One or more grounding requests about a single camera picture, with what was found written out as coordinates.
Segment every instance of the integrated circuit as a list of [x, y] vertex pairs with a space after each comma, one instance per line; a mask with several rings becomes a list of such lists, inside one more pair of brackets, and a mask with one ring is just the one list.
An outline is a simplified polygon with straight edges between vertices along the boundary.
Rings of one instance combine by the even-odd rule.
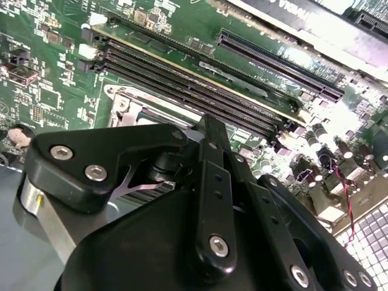
[[147, 14], [143, 11], [136, 10], [133, 15], [133, 20], [140, 25], [145, 25], [147, 21]]
[[57, 34], [56, 32], [47, 32], [47, 40], [51, 44], [60, 44], [61, 43], [61, 36]]

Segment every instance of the electrolytic capacitor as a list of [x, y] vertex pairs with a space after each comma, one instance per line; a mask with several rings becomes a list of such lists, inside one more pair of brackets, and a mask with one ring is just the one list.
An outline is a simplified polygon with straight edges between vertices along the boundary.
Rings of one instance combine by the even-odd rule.
[[313, 132], [318, 138], [318, 140], [323, 144], [329, 144], [332, 142], [332, 139], [330, 138], [330, 135], [327, 133], [326, 129], [323, 127], [322, 124], [315, 124], [313, 126]]
[[312, 170], [311, 176], [314, 178], [314, 181], [320, 182], [323, 180], [323, 175], [322, 175], [321, 171], [319, 170], [318, 166], [312, 165], [311, 170]]
[[337, 147], [340, 150], [340, 152], [341, 152], [341, 154], [343, 155], [344, 158], [350, 159], [353, 156], [353, 153], [349, 149], [349, 147], [347, 146], [346, 142], [338, 141], [337, 142]]
[[256, 179], [260, 178], [260, 176], [261, 176], [262, 174], [263, 174], [263, 172], [260, 171], [260, 170], [254, 170], [254, 171], [253, 171], [253, 176], [254, 176]]
[[360, 154], [363, 156], [363, 158], [366, 161], [370, 161], [371, 159], [375, 158], [375, 155], [372, 153], [370, 148], [367, 145], [365, 145], [365, 144], [361, 144], [358, 147], [358, 151], [360, 152]]
[[308, 183], [309, 187], [312, 188], [316, 185], [316, 181], [314, 180], [314, 177], [312, 175], [309, 175], [306, 178], [306, 182]]
[[318, 139], [316, 138], [316, 136], [314, 135], [313, 132], [306, 133], [306, 140], [307, 140], [307, 143], [309, 144], [310, 148], [314, 152], [317, 152], [322, 148], [321, 143], [318, 141]]
[[263, 173], [269, 174], [272, 172], [272, 165], [271, 162], [268, 159], [264, 159], [260, 162], [260, 167]]

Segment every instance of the capacitor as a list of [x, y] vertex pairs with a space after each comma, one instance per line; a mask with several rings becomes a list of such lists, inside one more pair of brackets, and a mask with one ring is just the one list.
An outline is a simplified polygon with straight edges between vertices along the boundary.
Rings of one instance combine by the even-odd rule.
[[366, 161], [370, 161], [371, 159], [375, 158], [375, 155], [372, 153], [370, 148], [365, 144], [361, 144], [358, 147], [358, 151]]
[[338, 141], [337, 142], [337, 147], [340, 150], [340, 152], [341, 152], [341, 154], [343, 155], [344, 158], [350, 159], [353, 156], [353, 153], [349, 149], [349, 147], [347, 146], [346, 142]]
[[330, 135], [327, 133], [326, 129], [323, 127], [322, 124], [315, 124], [313, 126], [313, 132], [318, 138], [318, 140], [323, 144], [329, 144], [332, 142], [332, 139], [330, 138]]
[[260, 170], [254, 170], [254, 171], [253, 171], [253, 176], [254, 176], [256, 179], [260, 178], [260, 176], [261, 176], [262, 174], [263, 174], [263, 172], [260, 171]]
[[307, 176], [306, 182], [308, 183], [310, 188], [316, 185], [316, 181], [314, 180], [314, 177], [312, 175]]
[[311, 170], [312, 170], [311, 176], [314, 178], [314, 181], [320, 182], [323, 180], [323, 175], [322, 175], [321, 171], [319, 170], [318, 166], [312, 165]]
[[35, 136], [32, 129], [22, 124], [14, 125], [8, 129], [7, 134], [12, 144], [19, 149], [28, 147], [31, 139]]
[[268, 159], [264, 159], [260, 162], [260, 167], [263, 173], [269, 174], [272, 172], [272, 165], [271, 162]]
[[321, 143], [318, 141], [318, 139], [316, 138], [316, 136], [314, 135], [313, 132], [306, 133], [306, 140], [307, 140], [307, 143], [309, 144], [310, 148], [314, 152], [317, 152], [322, 148]]

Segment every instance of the chip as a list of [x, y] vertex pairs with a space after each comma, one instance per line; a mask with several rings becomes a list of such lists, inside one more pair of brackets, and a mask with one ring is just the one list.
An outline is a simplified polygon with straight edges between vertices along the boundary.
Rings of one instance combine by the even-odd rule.
[[47, 39], [51, 44], [59, 44], [61, 42], [61, 37], [55, 32], [47, 32]]
[[194, 50], [200, 50], [202, 47], [202, 44], [199, 41], [196, 41], [195, 39], [190, 38], [189, 40], [189, 46]]
[[159, 15], [156, 14], [150, 14], [148, 16], [148, 20], [157, 23], [159, 20]]
[[63, 38], [62, 43], [65, 46], [65, 48], [70, 49], [73, 45], [73, 40], [70, 38]]
[[146, 24], [147, 14], [145, 14], [144, 12], [142, 12], [140, 10], [136, 10], [135, 14], [133, 15], [133, 20], [137, 24], [144, 25], [144, 24]]
[[212, 48], [212, 47], [209, 46], [209, 45], [204, 44], [204, 45], [202, 46], [202, 52], [205, 53], [205, 54], [207, 54], [207, 55], [211, 55], [211, 54], [214, 52], [214, 48]]

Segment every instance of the black plastic bracket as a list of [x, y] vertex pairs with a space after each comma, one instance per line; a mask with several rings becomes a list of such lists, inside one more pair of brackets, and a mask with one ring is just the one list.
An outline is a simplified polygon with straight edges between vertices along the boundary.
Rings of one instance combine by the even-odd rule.
[[[180, 129], [169, 124], [54, 132], [38, 135], [31, 143], [25, 162], [30, 182], [53, 195], [70, 208], [90, 213], [105, 207], [119, 186], [120, 170], [162, 152], [177, 152], [188, 143]], [[73, 157], [55, 159], [50, 153], [56, 145], [65, 145]], [[103, 181], [85, 175], [89, 165], [107, 172]]]

